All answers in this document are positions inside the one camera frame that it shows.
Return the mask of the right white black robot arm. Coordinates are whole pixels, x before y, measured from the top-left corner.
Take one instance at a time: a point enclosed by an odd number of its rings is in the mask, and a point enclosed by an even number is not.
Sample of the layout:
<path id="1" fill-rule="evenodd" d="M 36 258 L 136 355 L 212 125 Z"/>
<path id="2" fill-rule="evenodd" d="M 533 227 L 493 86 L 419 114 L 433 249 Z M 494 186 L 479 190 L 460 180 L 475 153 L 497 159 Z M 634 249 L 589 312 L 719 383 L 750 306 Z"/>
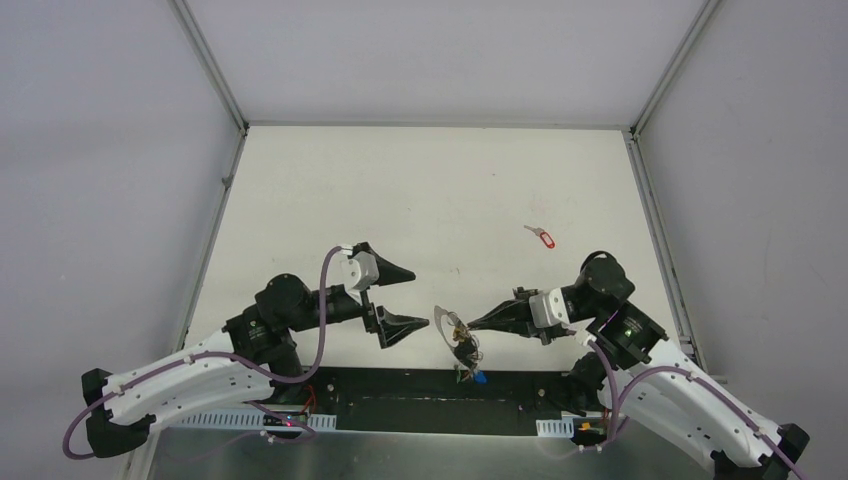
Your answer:
<path id="1" fill-rule="evenodd" d="M 599 448 L 635 422 L 677 446 L 715 479 L 802 478 L 809 434 L 745 405 L 630 301 L 635 286 L 609 252 L 590 253 L 573 284 L 518 287 L 514 297 L 469 324 L 471 330 L 536 338 L 570 337 L 589 351 L 564 374 L 561 409 L 607 412 Z"/>

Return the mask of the key with red tag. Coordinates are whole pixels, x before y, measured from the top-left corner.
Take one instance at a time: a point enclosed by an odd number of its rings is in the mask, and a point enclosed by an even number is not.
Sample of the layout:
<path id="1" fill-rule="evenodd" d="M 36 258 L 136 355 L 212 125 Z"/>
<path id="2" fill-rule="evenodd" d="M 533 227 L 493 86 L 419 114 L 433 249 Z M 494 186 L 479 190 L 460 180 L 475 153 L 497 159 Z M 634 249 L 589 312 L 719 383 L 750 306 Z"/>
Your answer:
<path id="1" fill-rule="evenodd" d="M 533 233 L 546 248 L 554 249 L 556 247 L 555 240 L 545 229 L 539 227 L 532 227 L 529 225 L 525 225 L 524 228 Z"/>

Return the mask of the key with blue tag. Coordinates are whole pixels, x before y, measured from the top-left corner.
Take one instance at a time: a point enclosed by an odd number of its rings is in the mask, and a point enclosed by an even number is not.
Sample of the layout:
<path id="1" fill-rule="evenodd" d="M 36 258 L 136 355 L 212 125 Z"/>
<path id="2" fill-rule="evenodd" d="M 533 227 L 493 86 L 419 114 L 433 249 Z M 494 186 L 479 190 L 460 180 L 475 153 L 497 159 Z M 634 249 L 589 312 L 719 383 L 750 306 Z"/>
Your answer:
<path id="1" fill-rule="evenodd" d="M 486 375 L 482 371 L 475 372 L 472 375 L 472 380 L 477 384 L 486 384 L 488 382 Z"/>

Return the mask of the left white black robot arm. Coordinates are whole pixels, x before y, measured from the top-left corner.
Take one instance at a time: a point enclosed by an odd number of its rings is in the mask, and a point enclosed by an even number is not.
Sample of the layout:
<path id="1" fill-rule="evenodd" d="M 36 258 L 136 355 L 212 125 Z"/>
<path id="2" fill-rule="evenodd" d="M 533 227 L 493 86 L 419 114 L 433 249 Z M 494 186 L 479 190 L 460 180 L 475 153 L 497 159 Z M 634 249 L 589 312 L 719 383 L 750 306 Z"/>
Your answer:
<path id="1" fill-rule="evenodd" d="M 332 248 L 316 290 L 292 273 L 279 274 L 198 343 L 125 373 L 84 373 L 86 408 L 66 430 L 63 452 L 74 460 L 117 457 L 206 410 L 271 397 L 293 404 L 319 371 L 328 326 L 359 319 L 383 349 L 428 326 L 424 318 L 395 315 L 369 299 L 372 287 L 415 278 L 367 242 Z"/>

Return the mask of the large silver carabiner keyring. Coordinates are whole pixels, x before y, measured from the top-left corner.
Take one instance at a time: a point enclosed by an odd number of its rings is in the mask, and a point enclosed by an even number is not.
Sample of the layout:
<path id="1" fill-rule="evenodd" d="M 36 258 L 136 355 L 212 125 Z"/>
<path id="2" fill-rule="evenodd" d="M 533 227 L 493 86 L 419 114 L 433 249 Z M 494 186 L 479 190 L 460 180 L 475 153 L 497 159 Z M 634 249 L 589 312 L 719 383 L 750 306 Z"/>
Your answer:
<path id="1" fill-rule="evenodd" d="M 435 326 L 454 359 L 472 373 L 479 370 L 479 342 L 459 316 L 441 306 L 434 307 Z"/>

